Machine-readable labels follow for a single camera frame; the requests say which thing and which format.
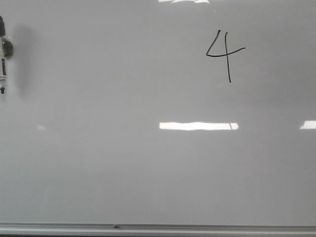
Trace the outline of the black whiteboard marker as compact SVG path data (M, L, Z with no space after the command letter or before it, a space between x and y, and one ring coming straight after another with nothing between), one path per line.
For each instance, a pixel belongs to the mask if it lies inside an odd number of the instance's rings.
M0 17L0 93L4 94L7 81L6 60L13 55L12 42L6 37L3 18Z

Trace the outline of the white whiteboard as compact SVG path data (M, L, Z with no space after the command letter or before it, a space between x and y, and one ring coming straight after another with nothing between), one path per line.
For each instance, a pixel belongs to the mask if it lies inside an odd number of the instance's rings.
M0 220L313 226L313 0L3 0Z

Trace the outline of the aluminium whiteboard frame rail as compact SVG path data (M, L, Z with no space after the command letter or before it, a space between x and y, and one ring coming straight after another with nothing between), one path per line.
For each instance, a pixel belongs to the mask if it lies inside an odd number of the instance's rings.
M1 223L2 236L314 237L315 226Z

